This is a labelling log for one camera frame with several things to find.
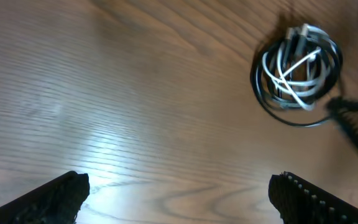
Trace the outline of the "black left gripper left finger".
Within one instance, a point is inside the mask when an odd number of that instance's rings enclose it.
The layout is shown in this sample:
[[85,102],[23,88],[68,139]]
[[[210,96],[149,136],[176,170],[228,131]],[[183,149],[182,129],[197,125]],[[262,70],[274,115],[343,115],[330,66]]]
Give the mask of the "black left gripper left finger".
[[74,224],[90,194],[88,174],[69,171],[0,207],[0,224]]

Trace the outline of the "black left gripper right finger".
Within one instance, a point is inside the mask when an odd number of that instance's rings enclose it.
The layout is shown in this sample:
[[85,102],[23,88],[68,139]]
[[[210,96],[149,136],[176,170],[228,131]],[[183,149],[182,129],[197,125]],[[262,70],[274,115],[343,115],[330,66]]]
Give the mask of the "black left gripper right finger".
[[271,176],[268,197],[284,224],[358,224],[358,208],[291,172]]

